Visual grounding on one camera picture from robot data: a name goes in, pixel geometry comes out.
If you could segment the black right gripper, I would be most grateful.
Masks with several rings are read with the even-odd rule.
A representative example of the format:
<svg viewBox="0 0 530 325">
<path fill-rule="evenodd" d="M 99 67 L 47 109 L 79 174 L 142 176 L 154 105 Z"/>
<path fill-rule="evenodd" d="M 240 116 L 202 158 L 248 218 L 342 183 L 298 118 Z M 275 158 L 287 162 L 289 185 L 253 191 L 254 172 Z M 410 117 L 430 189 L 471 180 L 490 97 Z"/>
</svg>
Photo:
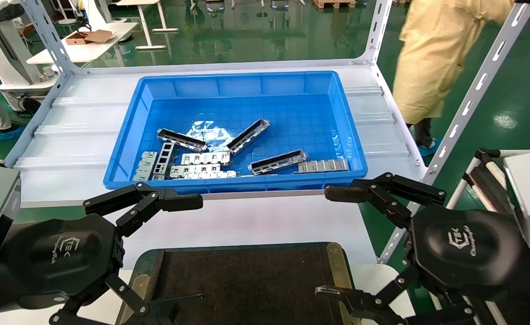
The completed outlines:
<svg viewBox="0 0 530 325">
<path fill-rule="evenodd" d="M 390 172 L 326 187 L 324 195 L 333 202 L 368 202 L 397 228 L 411 227 L 413 258 L 428 279 L 445 292 L 494 302 L 510 325 L 530 325 L 530 247 L 516 215 L 437 206 L 446 201 L 444 190 Z M 411 220 L 411 211 L 397 198 L 429 207 Z M 451 293 L 449 308 L 399 316 L 390 304 L 422 278 L 421 269 L 407 267 L 377 295 L 324 285 L 315 288 L 315 296 L 339 301 L 350 316 L 378 325 L 462 325 L 475 317 L 473 307 Z"/>
</svg>

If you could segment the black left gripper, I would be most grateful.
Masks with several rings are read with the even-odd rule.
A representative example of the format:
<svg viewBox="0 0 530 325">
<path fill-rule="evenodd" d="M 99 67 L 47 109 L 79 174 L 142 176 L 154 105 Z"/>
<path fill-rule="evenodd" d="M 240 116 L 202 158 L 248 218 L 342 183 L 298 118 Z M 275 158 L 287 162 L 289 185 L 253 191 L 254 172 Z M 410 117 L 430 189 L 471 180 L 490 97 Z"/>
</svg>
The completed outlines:
<svg viewBox="0 0 530 325">
<path fill-rule="evenodd" d="M 116 227 L 100 217 L 127 207 Z M 0 313 L 46 309 L 67 301 L 51 316 L 51 325 L 103 325 L 77 312 L 109 287 L 133 311 L 125 325 L 174 323 L 180 312 L 178 300 L 145 302 L 115 275 L 125 253 L 122 237 L 134 234 L 160 211 L 202 207 L 199 194 L 178 194 L 173 188 L 138 182 L 87 199 L 84 210 L 91 215 L 82 219 L 12 226 L 0 249 Z"/>
</svg>

